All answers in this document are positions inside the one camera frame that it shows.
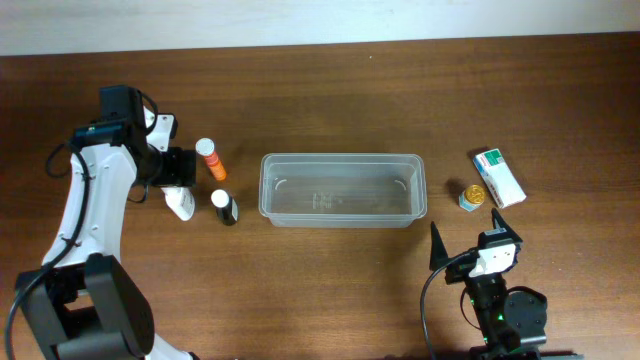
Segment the orange effervescent tablet tube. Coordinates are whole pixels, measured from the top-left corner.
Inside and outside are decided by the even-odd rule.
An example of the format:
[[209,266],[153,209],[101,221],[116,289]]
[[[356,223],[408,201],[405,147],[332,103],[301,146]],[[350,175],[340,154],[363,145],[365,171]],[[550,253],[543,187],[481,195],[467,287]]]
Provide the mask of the orange effervescent tablet tube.
[[201,138],[196,142],[195,150],[204,159],[213,177],[217,181],[224,181],[227,172],[216,152],[214,141],[210,138]]

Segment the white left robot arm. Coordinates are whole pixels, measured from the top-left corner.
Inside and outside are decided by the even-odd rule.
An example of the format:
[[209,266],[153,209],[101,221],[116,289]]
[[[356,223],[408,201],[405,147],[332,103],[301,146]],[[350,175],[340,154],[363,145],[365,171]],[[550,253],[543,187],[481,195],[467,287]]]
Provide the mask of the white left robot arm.
[[41,267],[18,275],[8,317],[23,314],[47,359],[193,359],[157,334],[120,241],[131,188],[187,193],[196,154],[170,146],[175,116],[139,89],[101,88],[100,111],[64,144],[71,185],[62,222]]

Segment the white medicine box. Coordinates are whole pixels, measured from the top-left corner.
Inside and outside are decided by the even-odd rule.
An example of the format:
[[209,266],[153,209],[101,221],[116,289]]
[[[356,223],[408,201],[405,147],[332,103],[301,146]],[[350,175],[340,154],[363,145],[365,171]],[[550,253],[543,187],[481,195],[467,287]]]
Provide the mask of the white medicine box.
[[475,155],[473,163],[499,208],[521,203],[527,198],[498,148]]

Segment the white bottle with clear cap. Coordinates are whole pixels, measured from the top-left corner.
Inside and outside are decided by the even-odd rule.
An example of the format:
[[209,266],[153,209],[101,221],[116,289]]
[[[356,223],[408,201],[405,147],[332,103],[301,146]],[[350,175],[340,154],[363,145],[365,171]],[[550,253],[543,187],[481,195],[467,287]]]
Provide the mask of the white bottle with clear cap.
[[189,221],[195,211],[195,199],[187,187],[163,187],[167,206],[182,221]]

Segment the dark bottle with white cap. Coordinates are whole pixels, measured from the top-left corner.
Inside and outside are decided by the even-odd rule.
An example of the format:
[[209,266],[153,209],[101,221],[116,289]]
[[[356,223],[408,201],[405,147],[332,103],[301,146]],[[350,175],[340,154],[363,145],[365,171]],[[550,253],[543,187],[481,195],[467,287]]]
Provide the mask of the dark bottle with white cap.
[[225,190],[217,189],[211,194],[211,202],[218,219],[226,226],[235,225],[239,219],[239,208],[235,199]]

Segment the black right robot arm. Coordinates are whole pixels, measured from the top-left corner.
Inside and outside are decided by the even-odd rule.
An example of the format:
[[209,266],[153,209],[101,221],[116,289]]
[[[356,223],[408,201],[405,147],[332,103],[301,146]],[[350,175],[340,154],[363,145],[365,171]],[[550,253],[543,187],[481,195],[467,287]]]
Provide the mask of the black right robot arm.
[[462,283],[482,333],[484,344],[469,350],[472,359],[540,359],[539,347],[547,341],[548,300],[529,287],[509,288],[503,275],[518,263],[522,238],[496,209],[491,210],[493,228],[478,235],[478,243],[449,256],[437,226],[432,223],[429,269],[420,295],[423,334],[429,354],[435,352],[426,321],[426,292],[431,282],[445,274],[448,285]]

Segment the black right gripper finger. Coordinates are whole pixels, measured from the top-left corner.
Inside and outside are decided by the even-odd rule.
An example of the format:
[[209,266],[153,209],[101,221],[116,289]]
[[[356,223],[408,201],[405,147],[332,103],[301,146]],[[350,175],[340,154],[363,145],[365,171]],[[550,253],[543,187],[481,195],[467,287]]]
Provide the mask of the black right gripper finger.
[[429,269],[436,271],[442,266],[445,266],[449,261],[449,256],[445,248],[444,242],[441,238],[439,230],[434,222],[430,224],[431,230],[431,250],[430,250],[430,262]]
[[517,233],[507,224],[496,208],[491,210],[494,229],[491,236],[506,236],[507,238],[517,238]]

